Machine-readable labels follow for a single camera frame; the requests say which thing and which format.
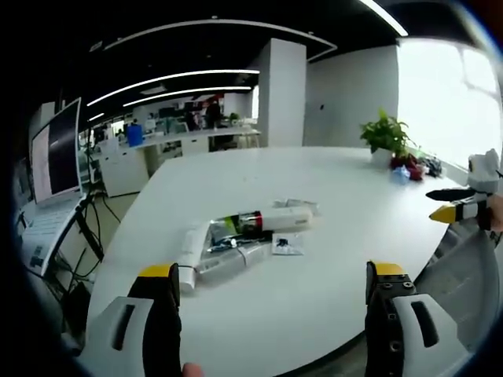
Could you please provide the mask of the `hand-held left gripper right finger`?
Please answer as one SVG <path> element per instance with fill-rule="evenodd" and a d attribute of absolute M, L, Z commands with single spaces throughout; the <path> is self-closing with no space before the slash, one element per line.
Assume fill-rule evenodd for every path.
<path fill-rule="evenodd" d="M 454 376 L 471 354 L 457 323 L 399 265 L 366 264 L 366 376 Z"/>

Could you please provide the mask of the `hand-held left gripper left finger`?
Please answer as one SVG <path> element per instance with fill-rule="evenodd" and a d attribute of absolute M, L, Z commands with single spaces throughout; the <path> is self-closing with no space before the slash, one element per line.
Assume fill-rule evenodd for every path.
<path fill-rule="evenodd" d="M 181 376 L 178 264 L 142 270 L 87 328 L 79 363 L 90 376 Z"/>

